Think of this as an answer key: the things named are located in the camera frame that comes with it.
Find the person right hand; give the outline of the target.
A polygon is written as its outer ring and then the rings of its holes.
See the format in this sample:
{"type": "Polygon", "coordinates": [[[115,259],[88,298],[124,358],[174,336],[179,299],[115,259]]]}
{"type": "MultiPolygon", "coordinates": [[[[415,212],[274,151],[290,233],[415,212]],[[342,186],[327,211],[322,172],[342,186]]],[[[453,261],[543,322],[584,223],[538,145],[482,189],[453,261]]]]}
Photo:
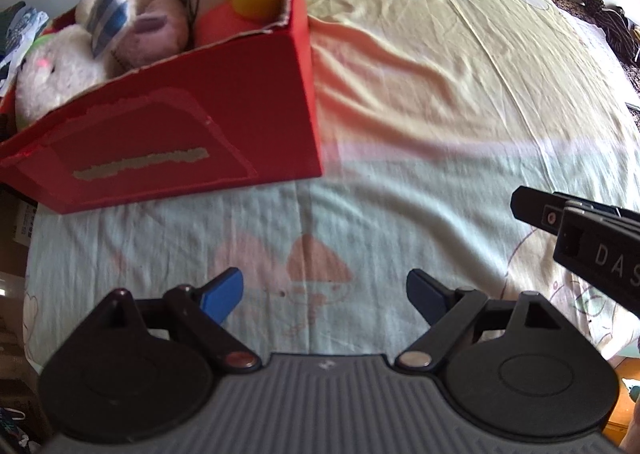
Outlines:
{"type": "Polygon", "coordinates": [[[634,404],[627,432],[620,441],[620,448],[627,454],[640,454],[640,398],[634,404]]]}

